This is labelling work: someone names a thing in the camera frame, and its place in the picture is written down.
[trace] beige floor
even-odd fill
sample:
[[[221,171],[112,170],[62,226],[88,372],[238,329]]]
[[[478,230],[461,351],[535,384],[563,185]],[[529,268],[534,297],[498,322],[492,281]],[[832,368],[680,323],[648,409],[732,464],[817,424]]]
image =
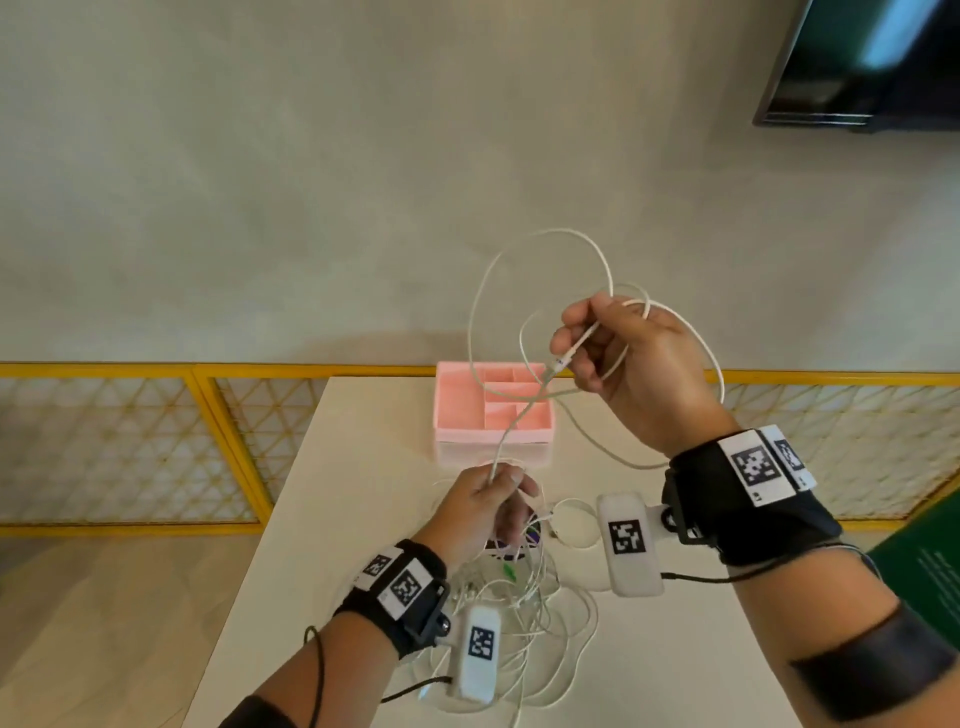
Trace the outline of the beige floor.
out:
[[[0,539],[0,726],[180,728],[258,538]]]

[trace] tangled white cable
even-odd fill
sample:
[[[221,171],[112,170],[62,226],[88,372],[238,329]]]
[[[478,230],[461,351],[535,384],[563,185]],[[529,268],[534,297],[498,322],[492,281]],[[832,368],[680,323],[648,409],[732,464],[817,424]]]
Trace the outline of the tangled white cable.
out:
[[[550,382],[559,374],[566,366],[570,363],[570,360],[573,358],[573,355],[581,346],[590,338],[590,336],[599,328],[599,322],[594,323],[590,326],[584,334],[573,344],[570,349],[560,356],[551,366],[547,367],[546,375],[541,378],[533,371],[533,367],[530,366],[530,361],[527,357],[526,351],[523,346],[523,332],[526,329],[527,324],[539,313],[535,311],[531,314],[527,320],[523,323],[523,326],[520,327],[520,332],[518,335],[518,343],[520,347],[520,357],[522,358],[524,364],[527,367],[527,370],[533,375],[535,381],[540,383],[540,389],[533,397],[520,397],[513,393],[499,392],[496,389],[489,386],[485,383],[476,371],[476,366],[473,361],[473,324],[476,317],[477,307],[480,304],[480,299],[483,296],[484,287],[487,285],[487,281],[490,278],[491,272],[499,260],[503,257],[504,254],[509,252],[513,247],[518,245],[521,242],[527,242],[533,238],[544,237],[548,235],[566,235],[572,236],[581,242],[587,243],[593,251],[596,253],[597,257],[600,258],[600,262],[604,268],[604,274],[606,277],[606,289],[608,293],[612,296],[614,293],[614,288],[616,285],[613,282],[613,275],[611,273],[610,265],[607,262],[606,257],[603,255],[603,251],[600,250],[593,240],[584,235],[582,232],[568,229],[568,228],[553,228],[550,230],[544,230],[535,232],[532,235],[521,238],[506,248],[504,248],[500,253],[498,253],[490,265],[487,267],[486,272],[484,273],[483,278],[480,281],[480,286],[477,289],[476,295],[473,298],[473,304],[470,307],[470,315],[467,326],[467,355],[469,360],[470,371],[473,374],[474,380],[481,388],[487,392],[505,397],[508,400],[514,401],[525,401],[527,402],[526,407],[524,407],[509,424],[509,426],[504,430],[503,437],[501,437],[500,442],[496,449],[496,454],[493,458],[493,467],[491,468],[491,479],[493,479],[496,470],[496,464],[501,462],[501,451],[503,450],[503,445],[506,442],[507,435],[516,427],[517,423],[523,418],[527,412],[539,401],[545,400],[556,400],[557,404],[564,410],[567,416],[570,418],[570,421],[573,423],[574,427],[580,431],[580,433],[587,438],[588,442],[594,445],[596,448],[600,449],[606,453],[609,457],[616,460],[618,463],[621,463],[628,468],[633,468],[636,470],[655,470],[662,468],[666,463],[658,463],[656,465],[641,465],[638,463],[632,463],[629,460],[626,460],[623,457],[611,452],[609,449],[605,448],[599,442],[597,442],[593,437],[591,437],[577,422],[576,418],[573,416],[573,413],[570,411],[569,407],[561,400],[560,398],[566,397],[569,395],[576,394],[580,392],[579,389],[569,388],[562,389],[559,391],[549,392],[547,390]],[[726,395],[726,388],[724,385],[723,372],[720,370],[720,365],[716,360],[716,357],[713,355],[713,352],[710,350],[710,347],[707,345],[707,342],[704,341],[703,337],[697,332],[697,330],[679,313],[674,311],[669,306],[652,301],[647,292],[640,286],[633,284],[620,284],[622,287],[629,288],[636,291],[640,294],[640,298],[631,299],[625,302],[625,306],[635,306],[643,305],[643,310],[641,315],[643,318],[647,318],[650,315],[652,308],[661,308],[664,311],[668,311],[677,317],[677,319],[686,326],[687,329],[693,334],[693,336],[700,343],[700,346],[703,348],[704,352],[707,354],[707,357],[710,361],[710,365],[713,367],[714,372],[716,372],[717,380],[719,382],[719,393],[718,398],[723,402]],[[627,356],[627,348],[624,347],[624,350],[613,362],[612,366],[601,375],[601,379],[607,379],[609,376],[616,371],[616,369],[623,364],[624,359]],[[547,506],[546,495],[543,490],[543,484],[540,484],[540,491],[543,497],[544,512],[540,517],[534,517],[527,524],[527,528],[530,528],[537,523],[544,524],[553,518],[552,510]],[[581,501],[577,498],[566,498],[556,504],[554,508],[562,505],[576,505],[577,503],[583,503],[587,509],[590,508],[588,503]],[[563,546],[573,547],[573,548],[591,548],[596,545],[596,542],[590,546],[571,546],[567,544],[562,539],[558,538],[559,543]],[[584,655],[587,646],[593,640],[594,635],[596,635],[597,626],[599,624],[599,612],[597,610],[596,600],[593,598],[593,595],[578,586],[568,585],[561,583],[561,580],[557,574],[556,565],[553,563],[553,558],[550,556],[549,552],[546,549],[546,545],[543,538],[540,538],[538,547],[530,548],[530,545],[524,539],[524,544],[517,551],[517,556],[520,551],[523,551],[526,559],[525,563],[527,568],[529,568],[529,574],[524,584],[520,585],[518,582],[515,582],[509,578],[495,578],[487,579],[483,576],[481,566],[484,562],[482,559],[487,559],[487,556],[479,556],[478,559],[475,559],[470,564],[467,564],[460,572],[457,574],[457,580],[452,585],[453,591],[451,594],[451,601],[453,604],[453,615],[460,613],[465,607],[470,603],[476,601],[486,601],[499,604],[504,607],[509,614],[513,615],[517,630],[515,632],[504,632],[503,637],[514,638],[520,640],[520,645],[517,649],[501,651],[501,663],[499,665],[499,670],[501,673],[507,675],[516,675],[510,683],[506,690],[500,691],[497,693],[496,698],[491,705],[483,706],[480,708],[476,707],[464,707],[462,709],[448,710],[446,708],[441,708],[448,713],[454,714],[473,714],[479,713],[485,710],[488,710],[489,707],[499,703],[504,698],[512,696],[514,691],[518,691],[516,696],[516,711],[514,717],[511,720],[511,728],[516,728],[520,719],[520,712],[524,705],[531,705],[531,701],[535,700],[537,697],[543,695],[547,690],[553,686],[554,682],[557,679],[557,676],[562,671],[563,665],[566,662],[567,653],[570,650],[571,643],[585,632],[587,633],[586,639],[579,646],[576,657],[573,662],[573,671],[570,675],[570,678],[563,690],[555,698],[549,700],[547,703],[538,704],[536,707],[549,707],[556,704],[562,700],[566,694],[569,692],[570,688],[573,686],[573,682],[576,678],[577,668],[580,665],[580,660]],[[552,591],[546,592],[544,590],[544,584],[552,583],[554,588]],[[576,595],[586,606],[587,608],[587,619],[584,624],[574,631],[570,631],[567,627],[566,620],[564,619],[563,614],[560,611],[554,611],[550,608],[548,602],[555,595],[563,592],[564,590],[570,591]],[[555,631],[551,629],[554,625],[554,622],[557,622],[560,627],[560,631]],[[530,650],[534,644],[534,640],[539,638],[553,638],[564,640],[564,656],[560,662],[556,665],[554,670],[549,674],[546,682],[539,687],[536,691],[528,693],[527,692],[527,683],[526,683],[526,668],[530,660]],[[421,653],[421,656],[413,662],[413,668],[417,680],[423,679],[422,676],[417,675],[418,670],[423,668],[422,656],[426,656],[426,667],[432,673],[430,677],[436,677],[440,670],[443,669],[445,662],[449,658],[449,647],[438,647],[433,650]],[[420,697],[423,698],[427,693],[428,688],[424,688],[420,692]]]

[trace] wire mesh panel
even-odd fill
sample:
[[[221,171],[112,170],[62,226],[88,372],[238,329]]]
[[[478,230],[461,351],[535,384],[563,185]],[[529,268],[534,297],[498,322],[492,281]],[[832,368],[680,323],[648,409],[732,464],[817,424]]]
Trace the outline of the wire mesh panel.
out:
[[[255,522],[179,378],[0,378],[0,523]]]
[[[780,426],[839,518],[902,518],[960,469],[960,388],[735,384],[745,427]]]
[[[326,379],[229,377],[217,385],[276,503]]]

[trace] black cable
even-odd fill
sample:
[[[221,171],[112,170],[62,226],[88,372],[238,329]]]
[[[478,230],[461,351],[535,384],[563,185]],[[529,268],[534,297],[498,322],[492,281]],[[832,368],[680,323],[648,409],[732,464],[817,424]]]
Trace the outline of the black cable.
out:
[[[312,624],[303,631],[304,644],[310,642],[311,635],[317,641],[317,696],[313,699],[313,715],[310,716],[310,722],[306,726],[317,728],[317,720],[320,718],[320,701],[324,696],[324,645],[320,641],[320,633]]]
[[[724,576],[724,577],[692,576],[686,573],[674,573],[673,571],[661,571],[660,578],[674,579],[677,581],[695,581],[698,584],[735,584],[738,581],[747,581],[748,579],[752,579],[755,576],[760,576],[762,573],[767,573],[768,571],[779,569],[784,564],[789,564],[791,561],[799,559],[801,556],[805,556],[806,554],[812,553],[813,551],[820,551],[828,548],[843,548],[847,551],[854,551],[860,554],[860,558],[862,559],[863,563],[867,566],[868,569],[870,569],[870,571],[874,573],[874,576],[880,579],[880,581],[883,580],[883,578],[880,576],[879,570],[876,568],[876,564],[874,564],[874,560],[871,559],[870,556],[868,556],[866,553],[861,551],[856,546],[852,546],[850,544],[836,544],[836,543],[819,544],[818,546],[814,546],[813,548],[805,548],[803,551],[788,553],[784,556],[781,556],[779,559],[775,559],[774,561],[771,561],[769,564],[764,564],[762,567],[754,569],[753,571],[747,571],[746,573],[740,573],[737,576]]]
[[[387,695],[381,703],[389,703],[391,700],[396,700],[399,697],[403,697],[408,692],[413,692],[419,690],[420,688],[425,688],[427,685],[432,685],[433,683],[452,683],[453,678],[449,675],[444,675],[443,677],[431,677],[429,680],[421,680],[416,685],[411,685],[409,688],[404,688],[400,692],[395,692],[393,695]]]

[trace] white table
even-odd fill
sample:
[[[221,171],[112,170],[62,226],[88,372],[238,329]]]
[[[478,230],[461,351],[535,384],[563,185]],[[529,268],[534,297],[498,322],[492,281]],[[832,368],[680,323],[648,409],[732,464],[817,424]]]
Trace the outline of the white table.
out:
[[[379,546],[410,533],[449,476],[433,458],[433,379],[334,378],[306,434],[183,723],[215,726],[322,624],[351,577]],[[633,441],[588,395],[567,400],[584,427],[624,456],[658,457]],[[659,502],[662,471],[635,472],[594,449],[558,412],[553,463],[533,471],[548,497],[588,501],[639,490]],[[602,547],[548,544],[566,578],[609,585]],[[721,575],[706,549],[661,542],[666,570]],[[570,693],[549,709],[524,709],[522,728],[585,725],[770,728],[797,726],[729,586],[668,582],[657,598],[598,594],[600,622]],[[408,684],[407,668],[392,688]],[[440,713],[413,697],[385,706],[374,725],[459,722],[505,728],[512,705],[478,716]]]

